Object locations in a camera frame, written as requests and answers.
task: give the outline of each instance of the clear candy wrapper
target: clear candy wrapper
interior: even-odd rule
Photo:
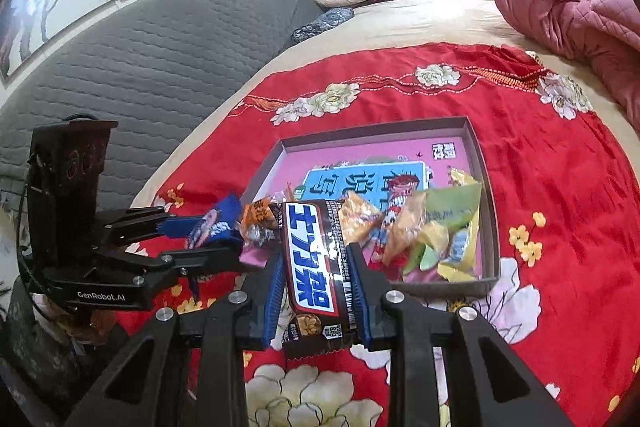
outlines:
[[[388,265],[407,248],[413,246],[424,225],[424,202],[427,193],[416,192],[406,198],[396,221],[389,230],[382,263]]]
[[[280,192],[244,206],[239,227],[244,239],[243,248],[261,248],[276,240],[278,222],[269,205],[284,201],[284,198]]]
[[[345,194],[338,216],[345,245],[366,240],[371,230],[378,227],[383,219],[382,212],[374,204],[352,190]]]
[[[478,204],[475,204],[474,195],[472,217],[466,225],[454,231],[447,255],[438,264],[438,274],[450,282],[472,280],[474,277],[470,273],[473,272],[476,265],[482,185],[472,176],[459,169],[450,168],[449,178],[454,188],[471,187],[476,190],[478,192]]]

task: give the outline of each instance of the blue candy wrapper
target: blue candy wrapper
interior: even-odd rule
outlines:
[[[185,241],[188,250],[206,247],[212,241],[229,239],[235,222],[240,218],[242,206],[236,196],[229,195],[207,212],[197,223]]]

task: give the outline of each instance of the wrapped candy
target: wrapped candy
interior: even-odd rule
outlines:
[[[413,245],[424,225],[424,202],[427,193],[416,192],[406,198],[398,217],[389,230],[382,263],[388,265],[392,259]]]
[[[476,245],[480,221],[479,199],[481,184],[472,176],[459,169],[449,169],[450,182],[454,187],[471,187],[478,193],[478,204],[473,206],[473,215],[469,222],[459,227],[453,235],[449,251],[438,264],[438,274],[451,282],[469,280],[469,272],[476,265]]]
[[[352,190],[345,194],[344,203],[338,212],[345,245],[359,243],[369,237],[373,227],[382,222],[383,214],[374,204]]]
[[[396,219],[398,219],[398,216],[404,207],[404,203],[411,194],[414,193],[414,190],[418,187],[419,183],[420,180],[414,174],[401,174],[387,182],[386,188],[389,190],[389,204],[382,219],[380,229],[376,236],[373,237],[373,252],[371,254],[369,266],[375,266],[383,262],[383,255],[386,250],[387,242],[390,238],[391,229],[396,222]],[[395,255],[390,255],[387,258],[390,261],[394,256]]]
[[[409,255],[409,261],[402,269],[403,276],[418,266],[422,271],[436,266],[449,245],[449,230],[437,221],[430,221],[422,227],[416,241]]]
[[[271,202],[272,198],[267,196],[244,206],[239,229],[245,248],[260,248],[276,239],[278,222],[269,207]]]

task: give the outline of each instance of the orange candy wrapper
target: orange candy wrapper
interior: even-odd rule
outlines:
[[[369,237],[374,227],[380,226],[383,214],[352,190],[345,194],[344,203],[338,212],[345,245],[359,243]]]

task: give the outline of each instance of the quilted mattress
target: quilted mattress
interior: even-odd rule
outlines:
[[[321,13],[312,0],[139,0],[101,20],[0,109],[2,200],[18,206],[34,127],[89,112],[119,122],[98,208],[126,208],[180,142]]]

